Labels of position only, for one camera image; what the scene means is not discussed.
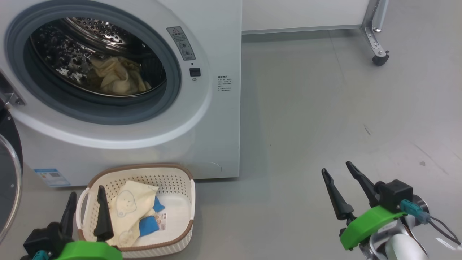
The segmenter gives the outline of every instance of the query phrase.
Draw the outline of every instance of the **white washing machine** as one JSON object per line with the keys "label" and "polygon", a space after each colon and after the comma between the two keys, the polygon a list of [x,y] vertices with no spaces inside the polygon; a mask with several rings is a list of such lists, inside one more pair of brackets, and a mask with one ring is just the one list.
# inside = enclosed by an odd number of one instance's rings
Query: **white washing machine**
{"label": "white washing machine", "polygon": [[155,162],[237,177],[241,19],[241,0],[2,1],[25,164],[49,186]]}

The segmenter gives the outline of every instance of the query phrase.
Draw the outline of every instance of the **gray floor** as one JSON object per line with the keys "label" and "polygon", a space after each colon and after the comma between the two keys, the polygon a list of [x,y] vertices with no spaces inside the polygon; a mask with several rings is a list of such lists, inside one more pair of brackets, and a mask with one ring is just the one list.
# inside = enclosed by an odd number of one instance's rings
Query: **gray floor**
{"label": "gray floor", "polygon": [[[461,237],[460,10],[459,0],[390,1],[381,68],[356,30],[246,36],[241,177],[198,182],[192,241],[162,259],[363,259],[342,249],[344,223],[321,178],[326,167],[357,215],[367,210],[347,160],[374,182],[411,184]],[[4,259],[18,259],[34,228],[60,219],[70,192],[29,169],[24,189]],[[461,258],[429,226],[415,234],[432,259]]]}

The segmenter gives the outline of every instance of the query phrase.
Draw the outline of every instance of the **black caster wheel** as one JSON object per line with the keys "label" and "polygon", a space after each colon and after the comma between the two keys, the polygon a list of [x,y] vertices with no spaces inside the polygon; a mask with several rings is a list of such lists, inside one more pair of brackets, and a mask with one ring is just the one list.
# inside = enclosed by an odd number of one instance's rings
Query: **black caster wheel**
{"label": "black caster wheel", "polygon": [[385,53],[387,55],[385,55],[385,57],[378,57],[377,55],[375,55],[373,58],[372,58],[372,62],[377,66],[377,67],[380,67],[382,65],[384,65],[388,58],[390,58],[390,56],[388,56],[388,51],[385,51]]}

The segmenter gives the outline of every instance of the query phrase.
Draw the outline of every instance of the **white board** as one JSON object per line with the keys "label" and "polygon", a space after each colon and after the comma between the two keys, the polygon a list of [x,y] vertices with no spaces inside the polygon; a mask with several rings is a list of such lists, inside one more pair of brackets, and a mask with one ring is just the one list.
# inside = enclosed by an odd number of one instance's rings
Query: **white board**
{"label": "white board", "polygon": [[349,28],[363,22],[369,0],[243,0],[243,33]]}

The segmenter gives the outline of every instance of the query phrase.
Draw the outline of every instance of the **gray rubber seal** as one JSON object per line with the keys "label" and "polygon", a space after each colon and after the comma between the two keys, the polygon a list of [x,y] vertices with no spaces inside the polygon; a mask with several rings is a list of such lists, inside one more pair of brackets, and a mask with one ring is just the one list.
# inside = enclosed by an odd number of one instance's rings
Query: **gray rubber seal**
{"label": "gray rubber seal", "polygon": [[[146,95],[126,99],[86,93],[68,85],[44,68],[29,41],[29,36],[38,27],[65,17],[100,19],[134,34],[162,62],[166,83]],[[13,72],[27,90],[47,106],[82,121],[108,125],[143,122],[169,108],[180,91],[178,60],[162,37],[133,15],[94,1],[54,0],[32,6],[10,25],[5,49]]]}

